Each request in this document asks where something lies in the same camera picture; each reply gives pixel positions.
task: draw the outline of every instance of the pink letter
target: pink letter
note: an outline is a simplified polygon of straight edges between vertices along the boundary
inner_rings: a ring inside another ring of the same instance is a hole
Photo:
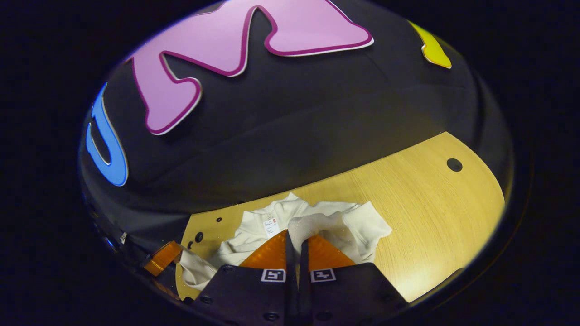
[[[170,27],[133,55],[133,73],[147,107],[146,126],[155,135],[169,132],[193,110],[201,83],[177,79],[169,54],[233,77],[244,72],[252,15],[261,10],[272,32],[264,44],[279,56],[305,56],[363,48],[370,33],[354,24],[329,0],[230,0],[211,13],[191,16]]]

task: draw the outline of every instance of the wooden table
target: wooden table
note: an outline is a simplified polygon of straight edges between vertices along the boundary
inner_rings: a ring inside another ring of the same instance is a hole
[[[447,166],[449,158],[458,159],[463,169],[452,171]],[[222,241],[234,237],[243,211],[263,208],[289,191],[193,214],[182,245],[203,232],[203,241],[194,241],[191,251],[209,259]],[[291,191],[310,205],[371,201],[393,228],[391,235],[379,241],[375,264],[409,302],[469,264],[494,232],[504,208],[502,190],[491,171],[447,132]],[[175,279],[181,298],[197,297],[199,291],[183,282],[179,264]]]

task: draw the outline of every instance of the label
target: label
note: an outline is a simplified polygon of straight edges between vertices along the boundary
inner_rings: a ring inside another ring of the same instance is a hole
[[[280,233],[280,226],[276,221],[276,218],[270,218],[264,221],[264,229],[266,229],[266,236],[271,239],[276,234]]]

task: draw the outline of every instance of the orange piece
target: orange piece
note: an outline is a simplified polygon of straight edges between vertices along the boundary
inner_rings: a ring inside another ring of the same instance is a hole
[[[286,270],[286,233],[284,230],[266,241],[240,264],[240,267]]]
[[[352,266],[354,262],[319,235],[308,239],[308,270]]]
[[[153,276],[159,276],[161,272],[174,261],[183,249],[175,242],[165,244],[153,254],[153,258],[145,265],[145,269]]]

